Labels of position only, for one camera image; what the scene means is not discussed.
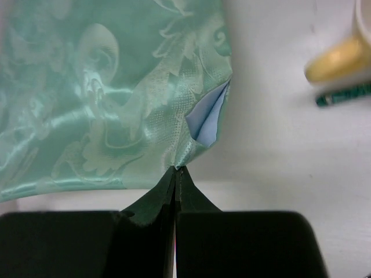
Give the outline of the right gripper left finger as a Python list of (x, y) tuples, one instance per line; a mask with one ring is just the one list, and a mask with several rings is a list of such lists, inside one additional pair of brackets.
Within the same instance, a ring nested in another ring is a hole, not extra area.
[(122, 211), (1, 217), (2, 277), (162, 277), (176, 171)]

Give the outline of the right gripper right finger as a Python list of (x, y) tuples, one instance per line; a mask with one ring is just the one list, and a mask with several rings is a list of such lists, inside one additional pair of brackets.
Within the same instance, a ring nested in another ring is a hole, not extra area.
[(176, 174), (178, 277), (327, 277), (315, 233), (294, 211), (222, 211)]

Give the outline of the green patterned cloth placemat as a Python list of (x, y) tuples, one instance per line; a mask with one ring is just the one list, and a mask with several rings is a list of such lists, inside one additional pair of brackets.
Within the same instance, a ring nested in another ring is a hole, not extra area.
[(218, 139), (221, 1), (2, 1), (1, 200), (152, 188)]

